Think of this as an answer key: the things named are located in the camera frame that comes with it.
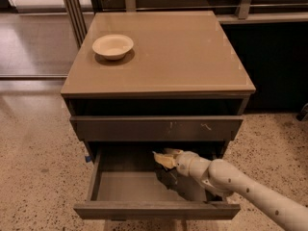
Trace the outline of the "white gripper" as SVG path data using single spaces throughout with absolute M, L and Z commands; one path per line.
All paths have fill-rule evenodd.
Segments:
M 201 179 L 211 163 L 210 160 L 191 151 L 183 152 L 181 149 L 164 148 L 164 152 L 154 153 L 156 163 L 167 169 L 176 167 L 180 174 L 194 179 Z

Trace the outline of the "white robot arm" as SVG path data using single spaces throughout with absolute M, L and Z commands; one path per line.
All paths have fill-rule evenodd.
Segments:
M 172 148 L 166 148 L 164 153 L 154 152 L 154 160 L 193 178 L 210 193 L 241 195 L 285 231 L 308 231 L 307 207 L 254 181 L 227 161 L 208 160 L 194 152 Z

